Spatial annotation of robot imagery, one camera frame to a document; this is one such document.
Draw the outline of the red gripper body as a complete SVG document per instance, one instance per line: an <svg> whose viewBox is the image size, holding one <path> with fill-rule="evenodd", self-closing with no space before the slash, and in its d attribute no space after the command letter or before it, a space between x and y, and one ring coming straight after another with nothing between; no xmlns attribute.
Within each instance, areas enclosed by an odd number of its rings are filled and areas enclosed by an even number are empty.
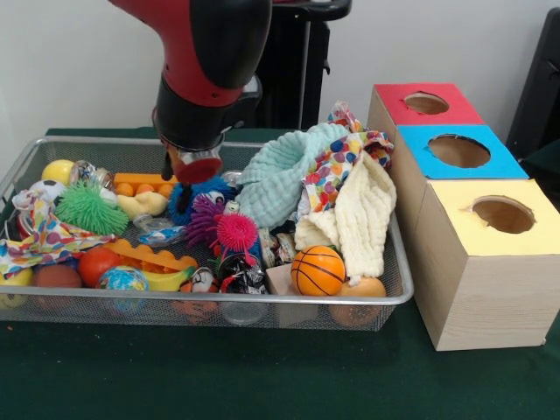
<svg viewBox="0 0 560 420"><path fill-rule="evenodd" d="M173 142L161 136L160 141L169 153L173 176L181 184L206 182L222 168L220 149L224 136L211 136L205 139L183 138L183 142Z"/></svg>

